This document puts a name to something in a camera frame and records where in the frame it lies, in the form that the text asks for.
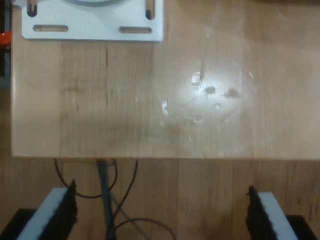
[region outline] red object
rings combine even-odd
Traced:
[[[5,47],[11,44],[11,31],[0,33],[0,47]]]

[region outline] wooden floor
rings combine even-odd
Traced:
[[[52,187],[61,186],[52,159],[12,158],[10,141],[10,93],[0,90],[0,231],[18,208],[37,208]],[[79,192],[100,192],[94,161],[60,167],[68,181],[76,179]],[[134,161],[119,160],[118,168],[112,192],[119,199]],[[131,217],[164,222],[180,240],[249,240],[245,217],[250,185],[273,192],[285,214],[303,215],[320,238],[320,161],[140,160],[123,209]],[[77,204],[78,223],[69,239],[104,239],[101,200],[77,198]],[[169,239],[159,227],[141,226],[152,239]],[[119,239],[143,239],[130,225],[118,234]]]

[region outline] wooden table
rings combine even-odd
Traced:
[[[166,0],[161,43],[33,41],[13,10],[15,156],[320,157],[320,4]]]

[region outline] white metal bracket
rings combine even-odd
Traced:
[[[164,0],[154,2],[151,20],[146,17],[146,0],[38,0],[35,16],[29,16],[27,0],[13,4],[22,10],[22,35],[26,39],[160,42]],[[53,30],[42,31],[41,27]]]

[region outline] wood grain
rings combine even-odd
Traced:
[[[0,90],[0,232],[19,208],[37,208],[52,187],[61,186],[52,159],[11,157],[10,93]],[[100,192],[94,161],[62,159],[69,183],[83,194]],[[119,160],[112,193],[121,199],[134,170],[133,160]],[[320,238],[318,161],[154,160],[139,161],[136,181],[123,209],[130,217],[153,218],[167,224],[179,240],[249,240],[245,225],[248,187],[271,191],[286,214],[303,215]],[[106,232],[101,199],[77,197],[78,223],[70,240],[103,240]],[[117,217],[117,223],[123,217]],[[140,224],[152,239],[169,239],[153,224]],[[120,240],[143,240],[131,226],[117,232]]]
[[[317,159],[320,5],[166,0],[161,43],[32,41],[13,10],[12,152]]]

